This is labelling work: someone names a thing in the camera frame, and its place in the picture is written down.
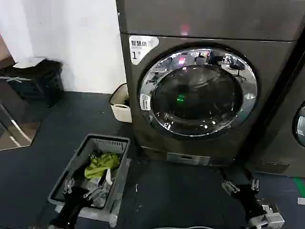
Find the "left gripper black body block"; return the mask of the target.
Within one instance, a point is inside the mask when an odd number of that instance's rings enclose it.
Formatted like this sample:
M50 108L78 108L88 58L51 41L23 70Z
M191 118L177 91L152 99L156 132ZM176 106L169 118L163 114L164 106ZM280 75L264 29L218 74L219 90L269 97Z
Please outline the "left gripper black body block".
M75 225L80 211L92 205L92 200L84 197L88 192L82 187L72 187L71 193L64 194L65 204L57 217L50 221L50 224Z

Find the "right gripper black body block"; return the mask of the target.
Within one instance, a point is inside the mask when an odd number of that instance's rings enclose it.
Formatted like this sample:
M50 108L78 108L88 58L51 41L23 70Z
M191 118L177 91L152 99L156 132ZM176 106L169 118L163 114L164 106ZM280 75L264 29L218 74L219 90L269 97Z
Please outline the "right gripper black body block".
M239 191L234 194L234 198L242 204L246 217L257 217L264 214L263 207L258 203L255 195L256 191L250 185L237 185Z

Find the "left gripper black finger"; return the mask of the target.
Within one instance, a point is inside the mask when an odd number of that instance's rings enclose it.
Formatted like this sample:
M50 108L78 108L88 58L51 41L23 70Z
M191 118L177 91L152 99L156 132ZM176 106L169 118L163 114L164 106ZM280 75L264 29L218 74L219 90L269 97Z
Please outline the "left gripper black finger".
M86 188L87 193L83 195L83 198L93 198L103 190L104 182L107 181L106 177L92 178L88 181Z
M65 180L63 195L65 197L82 198L83 197L83 166L72 171Z

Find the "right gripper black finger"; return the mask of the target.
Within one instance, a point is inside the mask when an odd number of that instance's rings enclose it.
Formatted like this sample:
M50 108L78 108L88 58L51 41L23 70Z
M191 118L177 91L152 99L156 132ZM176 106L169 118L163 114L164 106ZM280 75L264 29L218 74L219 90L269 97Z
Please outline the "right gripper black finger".
M259 191L259 180L254 178L252 173L249 170L245 171L246 177L250 182L252 191Z
M223 178L221 186L226 191L226 193L235 194L235 193L240 192L240 189L234 185L234 183L232 182L231 179L229 179L227 174L223 170L221 170L220 172L221 172L221 175Z

